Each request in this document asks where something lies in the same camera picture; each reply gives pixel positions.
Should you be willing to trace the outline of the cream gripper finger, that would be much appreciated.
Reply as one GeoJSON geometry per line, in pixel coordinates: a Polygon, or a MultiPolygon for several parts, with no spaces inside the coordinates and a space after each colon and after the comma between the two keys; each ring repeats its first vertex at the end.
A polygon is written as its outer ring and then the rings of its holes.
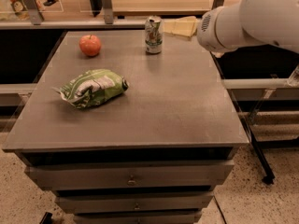
{"type": "Polygon", "coordinates": [[[190,40],[197,30],[198,20],[194,16],[164,20],[164,34],[190,40]]]}

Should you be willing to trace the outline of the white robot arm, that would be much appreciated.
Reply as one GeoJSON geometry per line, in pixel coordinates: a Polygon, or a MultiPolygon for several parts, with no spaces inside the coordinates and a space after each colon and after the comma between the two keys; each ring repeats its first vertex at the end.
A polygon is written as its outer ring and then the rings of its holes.
{"type": "Polygon", "coordinates": [[[299,0],[241,0],[217,7],[198,19],[164,22],[169,35],[191,37],[212,52],[272,45],[299,52],[299,0]]]}

